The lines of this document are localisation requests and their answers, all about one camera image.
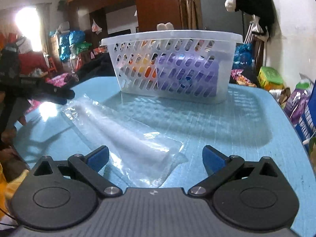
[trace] blue plastic bag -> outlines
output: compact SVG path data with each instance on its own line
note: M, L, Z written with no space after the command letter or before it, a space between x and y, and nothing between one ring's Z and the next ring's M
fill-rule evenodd
M59 46L69 46L69 35L70 33L63 34L59 38Z
M84 42L85 37L86 37L85 33L81 30L72 31L72 32L70 32L70 36L69 36L69 44L73 45L76 43Z
M71 51L69 49L69 45L68 46L61 46L60 47L60 60L64 61L70 58L71 55Z
M252 66L252 45L241 44L236 47L233 69L250 69Z

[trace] metal screw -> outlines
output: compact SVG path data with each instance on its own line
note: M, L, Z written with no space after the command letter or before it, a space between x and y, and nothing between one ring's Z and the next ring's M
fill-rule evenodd
M195 195L202 195L206 193L206 189L202 186L194 186L190 189L190 193Z
M110 186L104 189L104 192L108 195L116 195L119 193L119 188Z

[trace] white plastic basket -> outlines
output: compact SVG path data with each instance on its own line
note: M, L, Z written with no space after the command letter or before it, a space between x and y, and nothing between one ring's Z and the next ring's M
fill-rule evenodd
M225 99L239 42L238 34L201 30L102 39L122 92L202 103Z

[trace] red chair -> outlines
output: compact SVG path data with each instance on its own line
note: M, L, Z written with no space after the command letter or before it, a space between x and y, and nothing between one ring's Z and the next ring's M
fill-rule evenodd
M57 73L57 69L56 69L56 66L55 66L55 63L54 63L54 60L52 57L48 58L48 64L49 64L49 68L48 68L47 72L51 73L51 72L55 71Z

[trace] cable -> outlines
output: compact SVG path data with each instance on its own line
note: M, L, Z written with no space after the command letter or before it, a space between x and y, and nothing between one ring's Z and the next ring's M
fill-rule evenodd
M13 227L17 227L17 226L18 226L18 225L9 225L9 224L4 224L4 223L0 223L0 225L13 226Z
M6 213L2 208L0 208L0 211L2 211L2 213L7 215L8 217L12 218L13 220L15 220L15 218L13 216L11 216L10 214Z

